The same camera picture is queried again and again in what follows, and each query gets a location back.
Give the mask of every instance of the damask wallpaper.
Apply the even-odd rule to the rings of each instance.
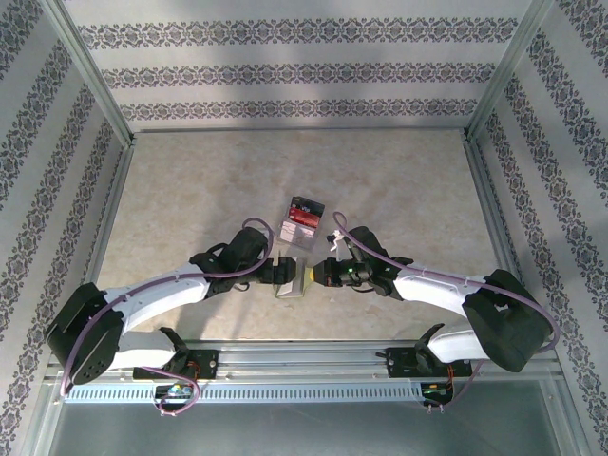
[[[593,454],[608,454],[608,15],[548,12],[479,138],[513,254],[548,300]]]
[[[0,455],[19,454],[44,330],[91,261],[121,144],[36,0],[0,1]]]
[[[66,7],[139,131],[466,126],[528,3],[66,0]]]

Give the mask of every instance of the marble tile floor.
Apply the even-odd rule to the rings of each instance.
[[[326,204],[309,264],[328,256],[333,210],[366,224],[391,255],[444,271],[497,263],[458,130],[362,129],[146,133],[137,147],[98,280],[123,286],[229,242],[248,217],[277,227],[291,196]],[[278,243],[278,252],[303,251]],[[276,299],[253,285],[182,306],[138,330],[183,339],[417,339],[455,313],[313,285]]]

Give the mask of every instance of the perforated metal strip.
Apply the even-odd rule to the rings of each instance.
[[[74,387],[66,398],[76,404],[143,404],[154,397],[158,384],[83,385]],[[420,401],[416,382],[319,385],[226,385],[201,386],[199,402],[212,404],[331,403]]]

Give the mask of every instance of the small box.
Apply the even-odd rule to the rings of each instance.
[[[279,239],[304,250],[312,250],[324,210],[325,205],[320,202],[293,197],[287,214],[281,221]]]

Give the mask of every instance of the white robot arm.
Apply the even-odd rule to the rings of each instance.
[[[350,233],[374,252],[388,256],[368,228],[358,227]],[[366,254],[348,240],[347,245],[352,259],[338,261],[327,258],[320,262],[313,268],[315,282],[329,287],[350,286],[355,290],[367,284],[370,291],[382,296],[426,302],[466,318],[463,328],[442,331],[443,325],[435,325],[416,343],[416,369],[421,375],[431,375],[437,371],[436,368],[470,359],[491,359],[508,371],[520,371],[551,333],[551,325],[533,309],[473,285],[491,283],[531,298],[520,282],[506,271],[497,270],[486,277],[463,277],[463,283],[457,285],[436,278],[431,270],[416,265],[409,258],[392,258],[398,264],[409,266],[408,269],[396,268]],[[106,291],[98,290],[92,283],[82,285],[51,323],[47,342],[65,366],[87,321],[108,303],[118,299],[120,302],[90,327],[78,347],[69,374],[71,383],[90,382],[111,369],[148,367],[171,372],[174,371],[172,369],[182,369],[183,363],[178,368],[175,364],[176,359],[183,355],[180,351],[185,344],[172,330],[161,328],[153,332],[135,332],[133,329],[179,306],[228,292],[237,284],[253,281],[285,284],[292,281],[295,261],[286,257],[280,258],[276,266],[267,259],[247,275],[233,274],[229,278],[204,276],[251,269],[267,247],[264,235],[246,227],[230,244],[214,246],[193,256],[178,269],[145,282]]]

